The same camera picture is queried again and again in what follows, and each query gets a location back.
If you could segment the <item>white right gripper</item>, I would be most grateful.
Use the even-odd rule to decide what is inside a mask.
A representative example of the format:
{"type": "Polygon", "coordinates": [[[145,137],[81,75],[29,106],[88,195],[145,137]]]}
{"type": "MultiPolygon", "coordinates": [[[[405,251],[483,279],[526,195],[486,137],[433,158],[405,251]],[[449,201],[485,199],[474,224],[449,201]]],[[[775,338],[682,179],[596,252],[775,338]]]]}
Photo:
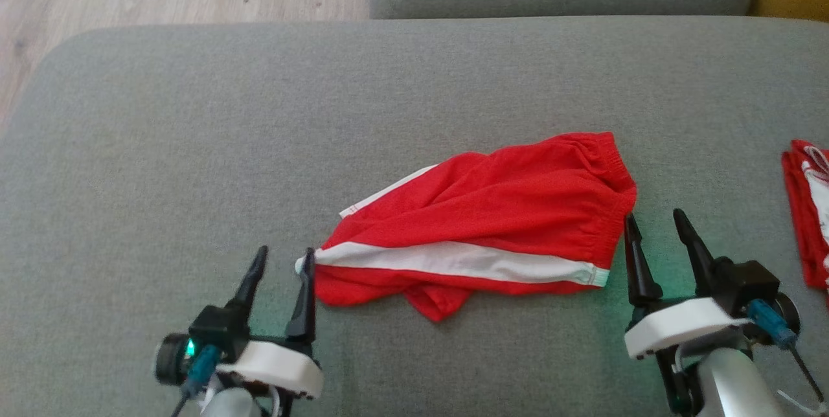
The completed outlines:
{"type": "Polygon", "coordinates": [[[634,307],[625,329],[624,345],[635,361],[654,358],[672,414],[696,416],[702,410],[699,362],[711,352],[734,349],[751,357],[744,337],[744,321],[734,319],[712,299],[713,255],[681,208],[673,210],[681,243],[686,247],[694,275],[697,298],[661,300],[663,290],[653,279],[642,248],[635,216],[624,220],[624,248],[628,301],[634,307]]]}

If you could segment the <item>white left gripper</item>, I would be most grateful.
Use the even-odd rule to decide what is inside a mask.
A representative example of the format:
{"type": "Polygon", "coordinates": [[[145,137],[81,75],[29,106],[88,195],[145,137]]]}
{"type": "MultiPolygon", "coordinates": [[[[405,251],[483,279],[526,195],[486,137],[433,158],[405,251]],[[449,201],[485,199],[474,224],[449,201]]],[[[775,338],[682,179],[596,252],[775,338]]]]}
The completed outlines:
{"type": "MultiPolygon", "coordinates": [[[[266,272],[266,245],[258,248],[226,308],[249,322],[258,284],[266,272]]],[[[308,247],[297,273],[300,290],[287,340],[311,345],[316,337],[315,249],[308,247]]],[[[291,417],[297,400],[314,400],[323,392],[322,368],[310,355],[273,341],[251,341],[234,363],[217,366],[217,417],[291,417]]]]}

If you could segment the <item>red shorts with white panels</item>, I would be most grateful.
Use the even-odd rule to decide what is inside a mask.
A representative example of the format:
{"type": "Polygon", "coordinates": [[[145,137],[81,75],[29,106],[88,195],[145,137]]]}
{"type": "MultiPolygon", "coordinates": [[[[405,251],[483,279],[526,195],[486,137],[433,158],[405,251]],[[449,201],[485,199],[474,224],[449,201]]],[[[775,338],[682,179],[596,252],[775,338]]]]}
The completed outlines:
{"type": "Polygon", "coordinates": [[[782,169],[803,278],[829,310],[829,150],[792,140],[782,169]]]}

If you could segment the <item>red mesh shorts white stripe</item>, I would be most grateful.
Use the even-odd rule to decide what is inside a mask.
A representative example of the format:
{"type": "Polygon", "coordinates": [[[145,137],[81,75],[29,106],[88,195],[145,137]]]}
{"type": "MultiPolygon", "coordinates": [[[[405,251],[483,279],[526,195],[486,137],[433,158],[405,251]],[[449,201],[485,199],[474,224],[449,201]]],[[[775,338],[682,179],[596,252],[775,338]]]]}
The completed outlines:
{"type": "Polygon", "coordinates": [[[401,295],[441,322],[478,292],[602,288],[637,193],[612,133],[454,155],[340,212],[315,254],[317,298],[401,295]]]}

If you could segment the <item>grey sofa seat cushion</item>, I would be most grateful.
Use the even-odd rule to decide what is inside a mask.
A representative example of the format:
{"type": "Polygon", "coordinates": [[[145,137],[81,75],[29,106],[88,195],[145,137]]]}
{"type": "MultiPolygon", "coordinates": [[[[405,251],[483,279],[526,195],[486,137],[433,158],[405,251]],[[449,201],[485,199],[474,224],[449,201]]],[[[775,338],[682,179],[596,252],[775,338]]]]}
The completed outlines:
{"type": "Polygon", "coordinates": [[[0,417],[170,417],[165,335],[270,248],[252,329],[338,214],[462,152],[610,131],[667,296],[694,279],[672,211],[799,308],[829,397],[829,311],[782,178],[829,148],[829,25],[605,16],[107,28],[41,61],[0,133],[0,417]]]}

